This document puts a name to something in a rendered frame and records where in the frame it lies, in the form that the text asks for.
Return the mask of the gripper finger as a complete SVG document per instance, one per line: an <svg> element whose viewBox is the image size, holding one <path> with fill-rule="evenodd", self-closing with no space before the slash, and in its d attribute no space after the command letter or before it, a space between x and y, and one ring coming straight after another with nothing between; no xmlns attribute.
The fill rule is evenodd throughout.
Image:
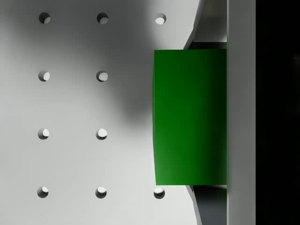
<svg viewBox="0 0 300 225"><path fill-rule="evenodd" d="M227 48L227 0L199 0L184 49Z"/></svg>
<svg viewBox="0 0 300 225"><path fill-rule="evenodd" d="M186 185L197 225L227 225L226 185Z"/></svg>

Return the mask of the green block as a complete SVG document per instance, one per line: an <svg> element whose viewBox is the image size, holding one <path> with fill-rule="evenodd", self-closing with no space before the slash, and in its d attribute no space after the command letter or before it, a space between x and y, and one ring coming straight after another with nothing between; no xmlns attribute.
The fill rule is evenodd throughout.
<svg viewBox="0 0 300 225"><path fill-rule="evenodd" d="M227 184L227 51L156 50L157 185Z"/></svg>

